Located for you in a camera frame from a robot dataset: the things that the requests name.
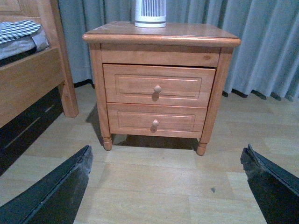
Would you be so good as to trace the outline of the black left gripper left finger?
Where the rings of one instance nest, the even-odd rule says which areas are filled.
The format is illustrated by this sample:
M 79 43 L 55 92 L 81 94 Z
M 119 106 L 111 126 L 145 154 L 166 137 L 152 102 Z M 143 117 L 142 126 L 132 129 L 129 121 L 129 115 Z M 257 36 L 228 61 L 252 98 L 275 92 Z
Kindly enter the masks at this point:
M 85 146 L 0 208 L 2 224 L 72 224 L 93 164 Z

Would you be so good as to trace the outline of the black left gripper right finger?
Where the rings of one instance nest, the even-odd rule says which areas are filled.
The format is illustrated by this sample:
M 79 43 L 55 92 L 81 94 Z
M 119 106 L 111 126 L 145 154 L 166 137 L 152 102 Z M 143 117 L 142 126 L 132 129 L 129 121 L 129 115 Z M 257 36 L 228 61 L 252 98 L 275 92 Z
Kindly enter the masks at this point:
M 249 187 L 268 224 L 299 222 L 299 178 L 254 151 L 243 149 L 241 164 Z

